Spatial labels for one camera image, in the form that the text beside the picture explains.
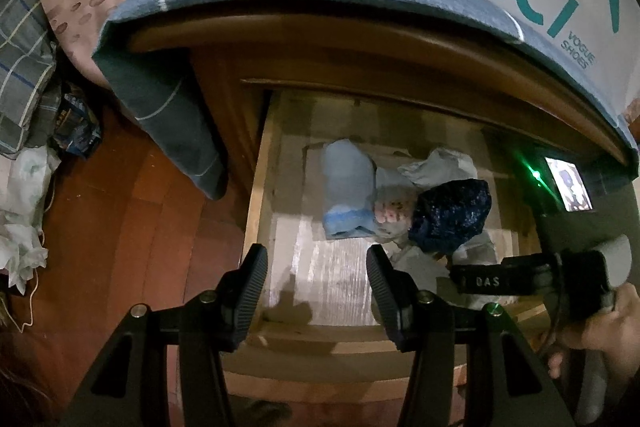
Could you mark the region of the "person right hand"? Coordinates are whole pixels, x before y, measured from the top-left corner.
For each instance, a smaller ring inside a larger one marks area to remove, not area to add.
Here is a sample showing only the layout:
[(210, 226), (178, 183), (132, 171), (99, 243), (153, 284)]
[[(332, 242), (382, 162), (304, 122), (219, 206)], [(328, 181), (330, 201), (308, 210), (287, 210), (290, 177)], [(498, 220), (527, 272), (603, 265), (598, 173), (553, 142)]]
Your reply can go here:
[(582, 326), (567, 326), (556, 335), (548, 360), (552, 379), (561, 376), (561, 365), (568, 350), (602, 353), (611, 385), (623, 389), (639, 370), (639, 295), (636, 286), (625, 283), (617, 288), (611, 312), (593, 315)]

